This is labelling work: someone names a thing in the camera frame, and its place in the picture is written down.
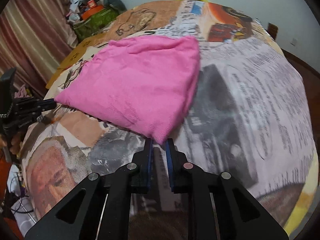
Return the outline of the person's left hand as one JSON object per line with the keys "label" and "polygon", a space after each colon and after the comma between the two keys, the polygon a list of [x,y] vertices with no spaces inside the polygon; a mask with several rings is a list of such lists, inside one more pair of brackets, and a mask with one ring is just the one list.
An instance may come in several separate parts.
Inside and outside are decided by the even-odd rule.
{"label": "person's left hand", "polygon": [[[11,140],[11,146],[9,147],[9,151],[14,154],[17,155],[20,152],[20,148],[21,148],[21,137],[22,137],[22,133],[18,132],[16,135],[14,135],[12,137]],[[7,147],[7,141],[5,139],[5,136],[1,134],[0,136],[0,148],[4,148]]]}

